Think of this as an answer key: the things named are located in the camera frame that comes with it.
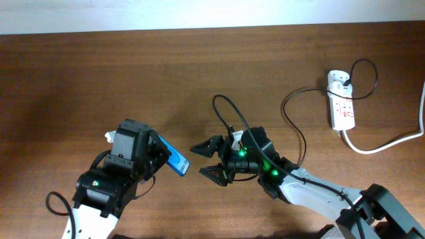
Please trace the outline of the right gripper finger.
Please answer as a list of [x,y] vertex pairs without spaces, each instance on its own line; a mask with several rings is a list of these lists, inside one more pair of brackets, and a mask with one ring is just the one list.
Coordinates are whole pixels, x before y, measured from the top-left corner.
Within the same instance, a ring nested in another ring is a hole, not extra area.
[[221,163],[199,169],[199,173],[218,186],[227,186],[228,179],[226,177],[226,171]]
[[211,158],[218,151],[222,143],[223,137],[221,135],[215,135],[202,143],[191,146],[190,151],[203,157]]

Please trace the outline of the blue screen Galaxy smartphone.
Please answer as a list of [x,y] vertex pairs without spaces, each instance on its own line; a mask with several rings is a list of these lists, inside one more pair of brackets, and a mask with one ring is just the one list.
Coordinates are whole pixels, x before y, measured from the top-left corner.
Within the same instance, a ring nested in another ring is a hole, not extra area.
[[191,166],[189,160],[187,160],[180,152],[178,152],[168,141],[166,141],[162,136],[159,136],[161,141],[167,146],[168,150],[171,152],[171,155],[167,161],[167,164],[174,172],[179,176],[184,177]]

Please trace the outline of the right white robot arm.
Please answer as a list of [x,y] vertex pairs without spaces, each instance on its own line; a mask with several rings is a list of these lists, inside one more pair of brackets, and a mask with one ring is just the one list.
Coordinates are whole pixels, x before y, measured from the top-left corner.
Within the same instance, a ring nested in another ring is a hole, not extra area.
[[309,208],[335,221],[324,238],[423,238],[424,228],[385,187],[366,190],[343,187],[319,179],[280,157],[263,127],[235,136],[215,135],[191,147],[204,157],[217,154],[218,165],[200,174],[225,187],[235,176],[256,174],[258,183],[272,199]]

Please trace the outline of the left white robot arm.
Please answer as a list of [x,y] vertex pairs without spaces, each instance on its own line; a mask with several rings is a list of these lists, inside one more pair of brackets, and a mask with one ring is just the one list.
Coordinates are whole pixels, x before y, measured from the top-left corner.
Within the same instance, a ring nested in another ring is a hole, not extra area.
[[132,119],[105,133],[112,146],[79,176],[63,238],[107,238],[124,208],[137,200],[137,187],[155,178],[172,156],[171,147],[150,126]]

